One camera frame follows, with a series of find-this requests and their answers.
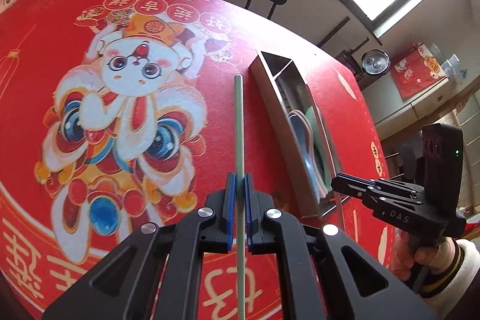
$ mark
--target red poster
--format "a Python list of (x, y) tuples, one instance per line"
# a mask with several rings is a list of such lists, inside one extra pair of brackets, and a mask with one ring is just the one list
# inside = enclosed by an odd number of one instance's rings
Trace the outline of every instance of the red poster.
[[(257, 48), (284, 54), (287, 43), (294, 51), (346, 172), (387, 175), (353, 76), (225, 2), (18, 0), (0, 15), (0, 29), (0, 268), (36, 319), (135, 228), (176, 223), (224, 187), (234, 169), (237, 73), (246, 170), (256, 189), (295, 213), (248, 71)], [(391, 227), (357, 200), (344, 214), (346, 232), (387, 264)], [(235, 267), (235, 251), (206, 255), (199, 319), (237, 317)], [(275, 257), (248, 255), (246, 268), (248, 319), (281, 318)]]
[(408, 55), (394, 60), (391, 72), (403, 99), (411, 97), (445, 77), (445, 72), (437, 60), (423, 44), (412, 45)]

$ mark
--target chinese characters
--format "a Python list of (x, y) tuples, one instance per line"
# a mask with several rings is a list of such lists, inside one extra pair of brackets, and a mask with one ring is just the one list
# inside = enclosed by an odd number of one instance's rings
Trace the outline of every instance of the chinese characters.
[(167, 6), (168, 4), (164, 0), (138, 0), (135, 3), (135, 11), (146, 16), (151, 16), (164, 12)]
[(370, 144), (370, 148), (371, 148), (371, 153), (373, 154), (373, 158), (375, 159), (375, 170), (377, 171), (378, 175), (382, 176), (383, 168), (382, 168), (382, 163), (380, 162), (380, 154), (378, 153), (378, 147), (372, 141)]
[(230, 23), (221, 15), (215, 13), (203, 13), (200, 16), (201, 24), (214, 33), (228, 33), (231, 29)]
[(82, 13), (82, 19), (93, 19), (94, 17), (101, 16), (105, 13), (105, 9), (102, 6), (92, 7), (85, 10)]
[(42, 280), (35, 274), (37, 260), (42, 256), (38, 250), (5, 218), (3, 224), (10, 230), (10, 234), (3, 231), (3, 237), (10, 245), (6, 246), (11, 258), (6, 258), (10, 265), (8, 270), (19, 286), (28, 290), (33, 298), (44, 298), (40, 293)]
[(166, 11), (174, 21), (182, 23), (195, 22), (198, 19), (198, 11), (187, 4), (172, 4)]
[[(236, 274), (237, 268), (228, 267), (226, 272), (227, 274)], [(215, 308), (213, 309), (213, 312), (212, 312), (212, 320), (228, 320), (229, 318), (236, 315), (238, 312), (238, 308), (235, 307), (230, 312), (224, 314), (223, 316), (220, 316), (220, 311), (227, 305), (224, 300), (233, 294), (233, 289), (228, 289), (221, 294), (218, 294), (217, 292), (215, 292), (215, 289), (213, 288), (213, 285), (212, 285), (212, 279), (222, 274), (223, 274), (222, 269), (213, 270), (206, 275), (205, 281), (204, 281), (205, 289), (210, 299), (204, 301), (203, 306), (208, 307), (210, 305), (215, 305)], [(247, 312), (251, 313), (254, 310), (255, 299), (260, 294), (262, 294), (263, 291), (261, 289), (255, 290), (255, 274), (248, 267), (245, 268), (245, 276), (246, 276), (246, 279), (248, 280), (248, 296), (245, 297), (245, 304), (246, 304)]]
[(109, 10), (122, 10), (132, 7), (137, 0), (105, 0), (103, 5)]
[[(75, 282), (77, 282), (78, 278), (80, 278), (82, 275), (84, 275), (87, 272), (86, 270), (81, 269), (80, 267), (75, 266), (74, 264), (65, 262), (64, 260), (58, 259), (51, 255), (47, 255), (46, 258), (47, 258), (46, 260), (48, 260), (49, 262), (56, 264), (57, 266), (60, 266), (63, 269), (63, 274), (55, 270), (50, 270), (50, 275), (52, 277), (57, 278), (64, 282), (63, 285), (60, 285), (59, 283), (55, 285), (55, 287), (58, 290), (61, 290), (62, 292), (67, 290), (69, 287), (71, 287)], [(77, 278), (73, 278), (71, 274), (72, 272), (74, 272), (75, 274), (78, 274)]]

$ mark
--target red table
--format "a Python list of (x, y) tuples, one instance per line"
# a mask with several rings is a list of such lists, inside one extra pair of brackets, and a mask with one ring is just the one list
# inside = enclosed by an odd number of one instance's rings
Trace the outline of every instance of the red table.
[[(18, 0), (0, 15), (0, 268), (34, 317), (133, 228), (175, 223), (224, 187), (237, 73), (246, 170), (296, 212), (248, 71), (255, 48), (296, 60), (345, 172), (388, 176), (351, 72), (249, 11), (220, 0)], [(388, 264), (393, 228), (354, 199), (344, 215), (346, 232)], [(199, 319), (236, 318), (235, 272), (234, 253), (206, 256)], [(247, 256), (249, 319), (281, 318), (276, 278), (273, 256)]]

